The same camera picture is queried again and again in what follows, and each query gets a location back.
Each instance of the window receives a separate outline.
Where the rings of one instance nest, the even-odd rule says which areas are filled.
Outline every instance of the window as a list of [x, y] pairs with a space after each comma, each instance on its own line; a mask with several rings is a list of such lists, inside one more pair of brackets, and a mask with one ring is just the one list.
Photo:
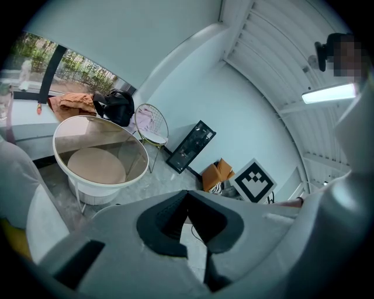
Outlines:
[[30, 33], [22, 33], [5, 61], [1, 81], [12, 84], [15, 91], [23, 89], [39, 92], [56, 47], [52, 41]]
[[95, 91], [107, 94], [112, 88], [124, 89], [131, 94], [135, 92], [130, 84], [99, 64], [26, 32], [14, 43], [1, 71], [0, 81], [14, 87], [15, 99], [37, 99], [42, 103], [46, 103], [47, 93], [49, 96]]
[[67, 50], [54, 74], [50, 90], [62, 93], [98, 91], [107, 94], [114, 88], [117, 80], [116, 75], [100, 65], [76, 52]]

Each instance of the green foliage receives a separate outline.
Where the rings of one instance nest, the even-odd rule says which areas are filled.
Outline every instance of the green foliage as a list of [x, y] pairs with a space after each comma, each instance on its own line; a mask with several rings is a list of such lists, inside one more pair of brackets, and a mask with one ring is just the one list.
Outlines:
[[[9, 56], [11, 68], [21, 69], [23, 62], [31, 59], [32, 72], [43, 74], [56, 47], [57, 44], [50, 40], [24, 32], [12, 46]], [[102, 94], [108, 93], [117, 80], [117, 76], [111, 72], [71, 50], [67, 50], [63, 56], [55, 76], [79, 82], [90, 92], [99, 91]]]

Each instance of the glass window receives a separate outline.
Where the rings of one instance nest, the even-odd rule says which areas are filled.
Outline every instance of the glass window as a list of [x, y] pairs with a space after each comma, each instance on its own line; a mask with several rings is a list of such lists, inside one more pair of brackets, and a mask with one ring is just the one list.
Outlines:
[[[0, 72], [0, 83], [14, 91], [39, 93], [43, 77], [58, 44], [23, 32], [13, 44]], [[112, 88], [134, 93], [135, 88], [84, 56], [66, 50], [53, 76], [50, 95], [67, 92], [107, 94]]]
[[31, 33], [22, 33], [11, 48], [0, 80], [15, 91], [39, 92], [48, 63], [57, 44]]
[[64, 54], [50, 90], [54, 92], [100, 93], [107, 94], [114, 88], [118, 77], [97, 63], [67, 50]]

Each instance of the yellow object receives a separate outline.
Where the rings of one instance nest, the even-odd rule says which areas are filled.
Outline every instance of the yellow object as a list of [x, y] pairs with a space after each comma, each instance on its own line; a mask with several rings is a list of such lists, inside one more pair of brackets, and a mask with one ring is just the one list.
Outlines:
[[41, 104], [40, 103], [37, 104], [36, 113], [37, 114], [41, 113]]
[[210, 164], [203, 172], [203, 189], [208, 192], [219, 182], [230, 179], [234, 175], [235, 172], [232, 171], [232, 167], [224, 159], [221, 159], [217, 167], [214, 164]]
[[11, 248], [18, 254], [31, 260], [29, 244], [26, 238], [26, 231], [13, 227], [7, 219], [1, 219], [0, 223], [5, 238], [8, 240]]

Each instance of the beige round cushion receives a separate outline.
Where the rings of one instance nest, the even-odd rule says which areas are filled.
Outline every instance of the beige round cushion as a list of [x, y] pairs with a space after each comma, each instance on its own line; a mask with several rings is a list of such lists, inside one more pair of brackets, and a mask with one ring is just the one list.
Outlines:
[[126, 171], [116, 156], [100, 148], [83, 148], [69, 159], [68, 168], [78, 176], [101, 184], [118, 184], [126, 180]]

